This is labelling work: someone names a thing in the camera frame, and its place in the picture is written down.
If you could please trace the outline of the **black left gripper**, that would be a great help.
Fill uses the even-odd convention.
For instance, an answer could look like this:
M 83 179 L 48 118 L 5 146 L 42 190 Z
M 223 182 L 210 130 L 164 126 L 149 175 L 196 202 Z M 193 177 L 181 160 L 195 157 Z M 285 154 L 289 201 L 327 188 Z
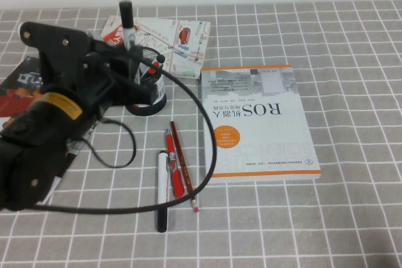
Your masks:
M 102 104 L 152 105 L 157 98 L 156 88 L 134 82 L 134 72 L 143 59 L 143 47 L 132 46 L 129 50 L 123 44 L 96 46 L 84 58 L 85 84 L 91 94 L 100 98 Z

